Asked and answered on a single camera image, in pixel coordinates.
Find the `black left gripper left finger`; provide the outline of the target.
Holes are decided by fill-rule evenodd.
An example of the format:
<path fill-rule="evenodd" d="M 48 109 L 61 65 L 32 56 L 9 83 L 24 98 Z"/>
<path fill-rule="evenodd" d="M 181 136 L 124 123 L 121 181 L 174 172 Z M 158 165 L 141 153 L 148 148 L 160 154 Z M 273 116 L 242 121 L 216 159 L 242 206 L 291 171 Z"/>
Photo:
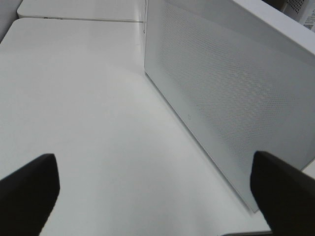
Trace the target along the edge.
<path fill-rule="evenodd" d="M 0 234 L 38 236 L 60 193 L 56 157 L 43 154 L 0 181 Z"/>

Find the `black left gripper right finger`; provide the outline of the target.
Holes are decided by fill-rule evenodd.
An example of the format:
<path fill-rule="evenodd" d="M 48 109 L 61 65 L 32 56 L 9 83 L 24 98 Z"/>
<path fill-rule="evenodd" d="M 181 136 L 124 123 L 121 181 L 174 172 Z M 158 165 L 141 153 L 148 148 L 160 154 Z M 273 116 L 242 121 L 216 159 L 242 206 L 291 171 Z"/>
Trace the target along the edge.
<path fill-rule="evenodd" d="M 315 234 L 315 180 L 266 151 L 256 151 L 252 195 L 275 236 Z"/>

